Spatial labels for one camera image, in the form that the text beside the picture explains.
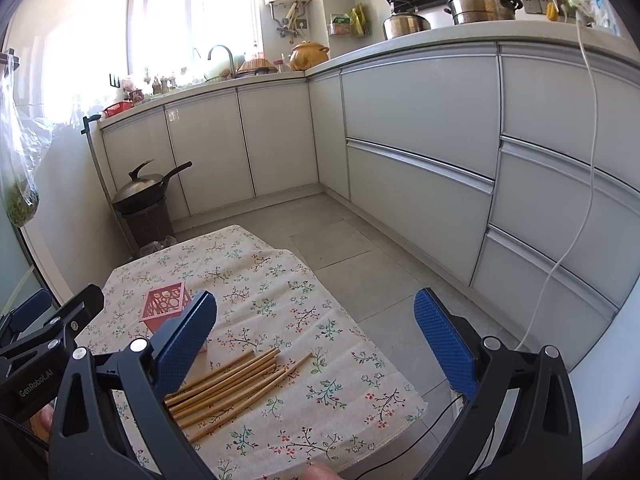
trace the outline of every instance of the pink lattice box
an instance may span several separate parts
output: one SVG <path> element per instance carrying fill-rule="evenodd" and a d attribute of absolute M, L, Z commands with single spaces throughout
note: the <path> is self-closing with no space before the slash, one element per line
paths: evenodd
<path fill-rule="evenodd" d="M 167 319 L 178 317 L 191 301 L 189 291 L 184 282 L 154 288 L 146 294 L 145 306 L 140 313 L 140 321 L 143 322 L 152 333 L 160 328 Z M 207 342 L 204 342 L 200 352 L 207 350 Z"/>

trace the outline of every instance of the white cabinet door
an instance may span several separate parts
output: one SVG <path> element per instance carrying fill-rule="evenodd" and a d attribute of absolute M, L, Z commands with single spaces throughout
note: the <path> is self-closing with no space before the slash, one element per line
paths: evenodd
<path fill-rule="evenodd" d="M 103 130 L 103 138 L 118 189 L 131 181 L 129 171 L 150 158 L 154 161 L 147 164 L 140 174 L 166 174 L 176 167 L 162 108 L 107 126 Z M 172 221 L 189 216 L 180 180 L 192 169 L 184 170 L 169 181 L 166 206 Z"/>
<path fill-rule="evenodd" d="M 495 45 L 460 46 L 344 70 L 347 137 L 494 178 L 500 139 L 495 52 Z"/>
<path fill-rule="evenodd" d="M 593 91 L 580 51 L 540 44 L 502 50 L 504 133 L 588 163 Z M 598 93 L 596 166 L 640 189 L 640 71 L 589 56 Z"/>
<path fill-rule="evenodd" d="M 491 224 L 552 260 L 566 252 L 589 203 L 589 167 L 504 138 Z M 640 274 L 640 192 L 596 170 L 593 206 L 562 265 L 617 306 Z"/>
<path fill-rule="evenodd" d="M 469 284 L 492 181 L 448 164 L 349 140 L 351 201 Z"/>
<path fill-rule="evenodd" d="M 175 160 L 193 162 L 180 174 L 192 215 L 254 197 L 235 90 L 185 99 L 166 117 Z"/>
<path fill-rule="evenodd" d="M 472 288 L 524 332 L 553 265 L 539 252 L 490 226 Z M 564 364 L 572 368 L 607 329 L 614 313 L 609 301 L 559 267 L 546 284 L 530 337 L 524 344 L 533 352 L 543 345 L 556 346 Z"/>
<path fill-rule="evenodd" d="M 239 89 L 257 196 L 318 182 L 306 82 Z"/>
<path fill-rule="evenodd" d="M 320 182 L 349 199 L 340 75 L 309 81 L 309 97 Z"/>

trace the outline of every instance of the clay pot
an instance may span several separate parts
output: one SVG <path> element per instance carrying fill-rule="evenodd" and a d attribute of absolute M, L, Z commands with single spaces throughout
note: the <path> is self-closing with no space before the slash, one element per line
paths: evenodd
<path fill-rule="evenodd" d="M 329 47 L 315 41 L 303 41 L 296 45 L 291 54 L 292 70 L 309 70 L 311 67 L 329 61 Z"/>

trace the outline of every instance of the table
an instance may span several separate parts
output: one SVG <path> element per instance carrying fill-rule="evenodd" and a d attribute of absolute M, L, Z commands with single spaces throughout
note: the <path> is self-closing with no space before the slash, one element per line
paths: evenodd
<path fill-rule="evenodd" d="M 340 471 L 424 415 L 426 403 L 414 387 L 313 272 L 290 251 L 273 249 L 240 226 L 115 269 L 104 286 L 104 310 L 78 336 L 78 344 L 100 353 L 150 337 L 138 321 L 147 292 L 180 281 L 192 296 L 212 292 L 218 304 L 207 352 L 196 358 L 187 381 L 242 350 L 259 354 L 278 347 L 281 367 L 313 352 L 251 409 L 194 444 L 220 480 L 293 480 L 311 459 Z M 138 459 L 157 470 L 124 394 L 114 397 Z"/>

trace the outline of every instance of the hand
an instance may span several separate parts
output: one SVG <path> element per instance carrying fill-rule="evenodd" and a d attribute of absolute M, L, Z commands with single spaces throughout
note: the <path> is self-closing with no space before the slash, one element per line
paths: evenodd
<path fill-rule="evenodd" d="M 302 480 L 342 480 L 336 473 L 322 464 L 312 464 L 305 471 Z"/>

